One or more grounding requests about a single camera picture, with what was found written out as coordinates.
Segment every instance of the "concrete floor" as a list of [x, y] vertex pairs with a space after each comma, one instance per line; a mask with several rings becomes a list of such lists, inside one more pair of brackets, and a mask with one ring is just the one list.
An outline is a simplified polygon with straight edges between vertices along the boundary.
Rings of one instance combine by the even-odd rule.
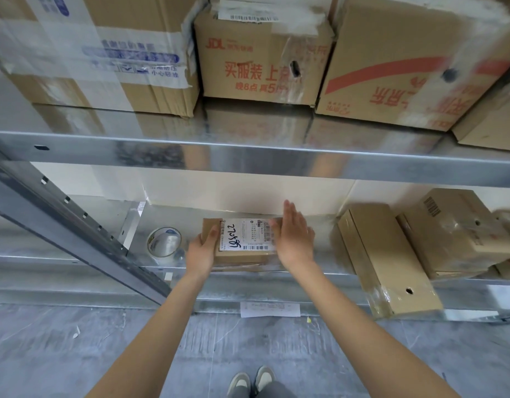
[[[0, 305], [0, 398], [83, 397], [152, 314]], [[463, 397], [510, 397], [510, 325], [380, 324]], [[222, 398], [234, 374], [254, 376], [262, 364], [299, 397], [369, 396], [319, 318], [198, 314], [161, 397]]]

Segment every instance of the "beige sneaker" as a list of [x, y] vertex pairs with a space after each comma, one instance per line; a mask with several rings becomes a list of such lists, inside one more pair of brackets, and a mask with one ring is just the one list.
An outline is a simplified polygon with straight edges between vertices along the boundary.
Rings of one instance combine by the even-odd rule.
[[255, 389], [257, 393], [262, 391], [264, 387], [275, 381], [275, 373], [268, 366], [262, 366], [258, 369], [257, 377], [255, 379]]
[[229, 389], [227, 390], [227, 398], [232, 396], [232, 392], [237, 387], [245, 387], [247, 388], [247, 393], [251, 394], [250, 376], [248, 376], [246, 373], [238, 373], [235, 377], [233, 377], [231, 384], [229, 384]]

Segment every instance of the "gray pants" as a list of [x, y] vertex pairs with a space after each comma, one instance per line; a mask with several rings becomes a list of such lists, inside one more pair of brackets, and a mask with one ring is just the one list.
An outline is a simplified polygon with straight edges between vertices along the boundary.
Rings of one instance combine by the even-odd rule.
[[[232, 398], [249, 398], [245, 387], [237, 387], [232, 392]], [[272, 381], [258, 393], [257, 398], [297, 398], [288, 388], [278, 381]]]

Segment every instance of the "red stripe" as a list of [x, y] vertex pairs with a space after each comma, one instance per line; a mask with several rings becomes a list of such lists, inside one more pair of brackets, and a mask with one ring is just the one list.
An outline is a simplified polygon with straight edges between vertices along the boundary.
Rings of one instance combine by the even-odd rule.
[[[329, 81], [325, 95], [347, 86], [359, 84], [371, 79], [389, 77], [391, 75], [431, 73], [446, 67], [450, 59], [446, 57], [421, 57], [407, 60], [384, 62], [375, 66], [365, 67]], [[484, 60], [477, 66], [476, 74], [501, 76], [510, 67], [510, 61]]]

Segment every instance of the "person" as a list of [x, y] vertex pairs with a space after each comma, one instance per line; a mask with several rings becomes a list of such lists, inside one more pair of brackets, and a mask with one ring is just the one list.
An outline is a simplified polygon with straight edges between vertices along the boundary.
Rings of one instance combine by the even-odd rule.
[[[279, 260], [305, 290], [372, 398], [453, 398], [459, 395], [417, 356], [377, 325], [323, 274], [314, 261], [314, 231], [293, 203], [284, 202], [282, 225], [270, 220]], [[192, 307], [214, 260], [218, 228], [193, 240], [186, 271], [86, 398], [157, 398], [181, 341]], [[259, 398], [294, 395], [265, 366], [258, 371]], [[250, 378], [237, 374], [228, 398], [248, 398]]]

